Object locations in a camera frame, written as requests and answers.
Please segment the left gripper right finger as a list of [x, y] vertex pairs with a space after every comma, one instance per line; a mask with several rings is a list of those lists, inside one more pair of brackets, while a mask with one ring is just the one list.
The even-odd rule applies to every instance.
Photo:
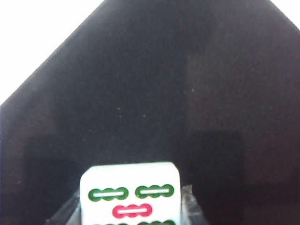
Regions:
[[181, 225], [208, 225], [201, 206], [192, 191], [192, 185], [181, 188]]

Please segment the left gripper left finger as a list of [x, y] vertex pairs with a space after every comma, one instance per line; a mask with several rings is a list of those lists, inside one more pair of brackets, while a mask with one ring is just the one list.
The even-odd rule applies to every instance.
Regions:
[[79, 192], [75, 192], [61, 207], [45, 221], [46, 225], [80, 225]]

